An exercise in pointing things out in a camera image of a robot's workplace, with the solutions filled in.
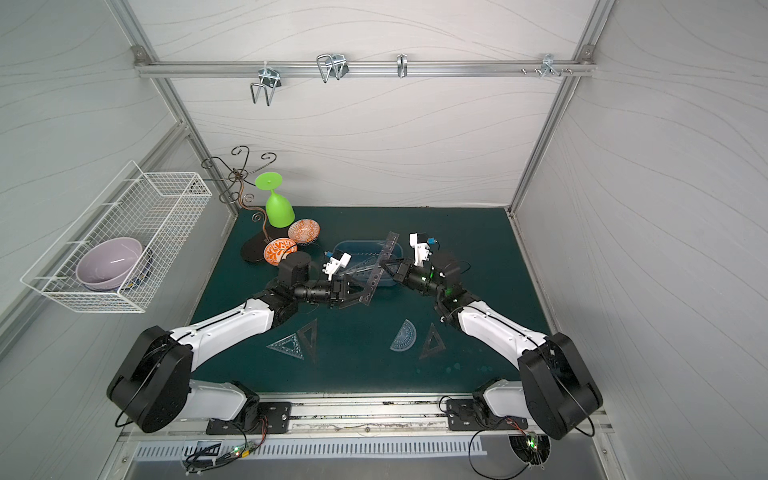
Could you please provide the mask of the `brown stencil ruler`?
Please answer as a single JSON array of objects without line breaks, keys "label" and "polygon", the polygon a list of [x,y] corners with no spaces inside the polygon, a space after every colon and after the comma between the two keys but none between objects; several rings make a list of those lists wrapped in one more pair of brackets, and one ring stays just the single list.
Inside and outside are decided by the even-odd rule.
[{"label": "brown stencil ruler", "polygon": [[366,281],[363,294],[360,297],[361,304],[365,306],[370,305],[384,273],[384,268],[381,266],[381,262],[391,258],[392,252],[395,249],[395,245],[397,244],[398,239],[398,233],[390,231],[387,235],[383,247],[378,254],[376,263],[373,265],[372,271]]}]

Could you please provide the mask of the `blue plastic storage box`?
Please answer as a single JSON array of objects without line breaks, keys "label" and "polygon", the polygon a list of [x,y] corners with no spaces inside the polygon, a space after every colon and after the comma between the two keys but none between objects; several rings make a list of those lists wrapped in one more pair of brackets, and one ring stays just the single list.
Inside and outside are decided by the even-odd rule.
[{"label": "blue plastic storage box", "polygon": [[358,265],[374,265],[383,244],[384,240],[345,240],[338,243],[332,253],[346,252],[352,256],[348,266],[340,270],[346,271]]}]

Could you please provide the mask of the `clear protractor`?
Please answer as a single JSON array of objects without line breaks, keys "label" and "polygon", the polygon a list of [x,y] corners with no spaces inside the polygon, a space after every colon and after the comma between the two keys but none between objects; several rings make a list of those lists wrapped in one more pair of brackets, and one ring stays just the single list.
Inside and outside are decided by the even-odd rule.
[{"label": "clear protractor", "polygon": [[417,340],[417,330],[415,325],[406,319],[398,330],[394,340],[390,345],[390,350],[394,352],[405,352],[411,349]]}]

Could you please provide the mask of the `brown tall triangle ruler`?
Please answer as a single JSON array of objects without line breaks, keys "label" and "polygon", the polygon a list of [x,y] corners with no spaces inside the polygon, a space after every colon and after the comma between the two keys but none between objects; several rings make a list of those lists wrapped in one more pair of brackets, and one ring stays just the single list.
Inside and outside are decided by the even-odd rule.
[{"label": "brown tall triangle ruler", "polygon": [[297,331],[297,337],[311,362],[317,362],[318,319],[313,319]]}]

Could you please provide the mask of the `brown small triangle ruler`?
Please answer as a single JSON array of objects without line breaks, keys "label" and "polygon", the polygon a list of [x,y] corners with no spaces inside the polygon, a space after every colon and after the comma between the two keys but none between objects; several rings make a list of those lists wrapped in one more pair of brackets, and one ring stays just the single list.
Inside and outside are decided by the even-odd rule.
[{"label": "brown small triangle ruler", "polygon": [[419,355],[420,360],[432,357],[446,349],[446,345],[434,323],[430,324],[426,340]]}]

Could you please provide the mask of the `clear small triangle ruler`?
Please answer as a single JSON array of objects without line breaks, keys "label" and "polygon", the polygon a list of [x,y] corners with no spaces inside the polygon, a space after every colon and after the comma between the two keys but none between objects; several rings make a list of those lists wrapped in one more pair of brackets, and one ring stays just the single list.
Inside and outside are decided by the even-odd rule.
[{"label": "clear small triangle ruler", "polygon": [[292,358],[296,358],[299,360],[304,359],[301,341],[299,340],[297,333],[293,333],[280,340],[277,340],[269,344],[267,348],[272,351],[275,351],[284,355],[288,355]]}]

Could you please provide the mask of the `thin clear straight ruler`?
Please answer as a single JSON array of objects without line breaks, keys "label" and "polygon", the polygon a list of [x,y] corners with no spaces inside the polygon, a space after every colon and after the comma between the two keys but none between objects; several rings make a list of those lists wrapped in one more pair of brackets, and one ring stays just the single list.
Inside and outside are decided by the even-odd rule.
[{"label": "thin clear straight ruler", "polygon": [[355,268],[347,269],[343,276],[349,276],[355,281],[366,283],[376,273],[379,274],[379,280],[383,282],[386,277],[384,270],[373,265],[358,265]]}]

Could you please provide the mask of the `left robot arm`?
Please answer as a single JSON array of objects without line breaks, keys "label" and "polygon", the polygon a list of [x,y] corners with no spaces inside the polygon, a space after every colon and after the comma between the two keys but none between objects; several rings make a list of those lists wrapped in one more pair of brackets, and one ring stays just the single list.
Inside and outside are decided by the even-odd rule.
[{"label": "left robot arm", "polygon": [[357,303],[366,285],[342,272],[346,257],[330,258],[324,276],[309,277],[312,258],[287,255],[265,288],[236,307],[188,326],[144,330],[129,350],[106,390],[120,412],[115,425],[135,424],[157,432],[177,420],[227,422],[243,432],[259,421],[259,395],[239,381],[215,383],[193,379],[193,372],[230,347],[285,323],[300,303]]}]

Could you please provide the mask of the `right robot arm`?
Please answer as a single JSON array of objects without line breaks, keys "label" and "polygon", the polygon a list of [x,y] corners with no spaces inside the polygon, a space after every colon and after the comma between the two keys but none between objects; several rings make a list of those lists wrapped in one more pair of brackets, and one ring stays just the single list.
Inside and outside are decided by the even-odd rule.
[{"label": "right robot arm", "polygon": [[520,383],[493,381],[479,403],[495,417],[530,419],[559,440],[603,406],[603,396],[573,340],[531,330],[492,309],[461,281],[458,261],[438,252],[420,265],[411,259],[381,260],[392,279],[432,296],[441,320],[490,347],[519,372]]}]

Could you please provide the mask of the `red blue patterned bowl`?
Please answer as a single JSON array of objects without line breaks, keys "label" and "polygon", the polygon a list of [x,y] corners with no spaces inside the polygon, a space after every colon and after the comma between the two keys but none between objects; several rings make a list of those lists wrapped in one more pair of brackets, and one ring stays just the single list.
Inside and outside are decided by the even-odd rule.
[{"label": "red blue patterned bowl", "polygon": [[297,245],[309,245],[318,239],[320,232],[321,227],[316,220],[301,219],[288,228],[288,238]]}]

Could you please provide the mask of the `orange patterned bowl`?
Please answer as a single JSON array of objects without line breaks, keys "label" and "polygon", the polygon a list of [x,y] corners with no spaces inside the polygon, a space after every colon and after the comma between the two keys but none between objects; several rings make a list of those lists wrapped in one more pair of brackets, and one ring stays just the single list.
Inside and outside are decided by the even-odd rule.
[{"label": "orange patterned bowl", "polygon": [[290,238],[276,238],[269,242],[263,250],[264,260],[273,266],[279,263],[289,254],[298,250],[298,245]]}]

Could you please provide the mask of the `green plastic goblet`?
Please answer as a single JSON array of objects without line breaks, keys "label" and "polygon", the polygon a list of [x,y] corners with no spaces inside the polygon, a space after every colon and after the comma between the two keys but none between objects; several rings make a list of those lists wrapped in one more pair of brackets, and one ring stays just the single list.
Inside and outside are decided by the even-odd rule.
[{"label": "green plastic goblet", "polygon": [[260,174],[255,181],[255,186],[262,191],[270,193],[265,204],[265,211],[269,224],[275,228],[287,228],[295,221],[295,212],[290,201],[277,192],[277,188],[283,183],[283,177],[277,172],[265,172]]}]

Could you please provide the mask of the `purple bowl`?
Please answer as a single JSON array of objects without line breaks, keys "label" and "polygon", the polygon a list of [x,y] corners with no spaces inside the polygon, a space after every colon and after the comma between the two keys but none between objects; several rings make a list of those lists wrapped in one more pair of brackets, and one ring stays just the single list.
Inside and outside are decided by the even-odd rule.
[{"label": "purple bowl", "polygon": [[75,268],[76,279],[91,291],[117,289],[137,266],[144,252],[132,237],[106,240],[86,252]]}]

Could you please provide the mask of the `metal hook right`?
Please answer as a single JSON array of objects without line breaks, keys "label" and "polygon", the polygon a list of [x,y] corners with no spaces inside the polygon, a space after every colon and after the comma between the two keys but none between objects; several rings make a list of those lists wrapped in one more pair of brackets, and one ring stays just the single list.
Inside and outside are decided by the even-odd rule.
[{"label": "metal hook right", "polygon": [[540,64],[535,68],[521,68],[520,73],[523,76],[536,76],[539,78],[548,77],[569,77],[573,74],[573,69],[568,65],[563,66],[552,54],[546,54]]}]

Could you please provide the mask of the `aluminium top rail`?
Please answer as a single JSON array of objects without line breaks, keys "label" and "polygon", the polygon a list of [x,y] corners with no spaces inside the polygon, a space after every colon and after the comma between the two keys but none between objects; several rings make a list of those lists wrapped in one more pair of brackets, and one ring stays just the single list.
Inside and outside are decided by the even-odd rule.
[{"label": "aluminium top rail", "polygon": [[[573,69],[573,76],[590,76],[597,66],[593,63],[557,60],[563,66]],[[347,78],[399,78],[396,71],[396,59],[384,61],[348,60]],[[408,58],[406,78],[501,78],[501,77],[536,77],[523,76],[521,68],[535,68],[541,59],[532,61],[467,61],[444,60],[426,61]],[[137,65],[135,70],[143,78],[251,78],[264,66],[277,70],[283,79],[319,79],[320,72],[315,61],[266,61],[266,62],[219,62],[219,61],[183,61],[155,62]]]}]

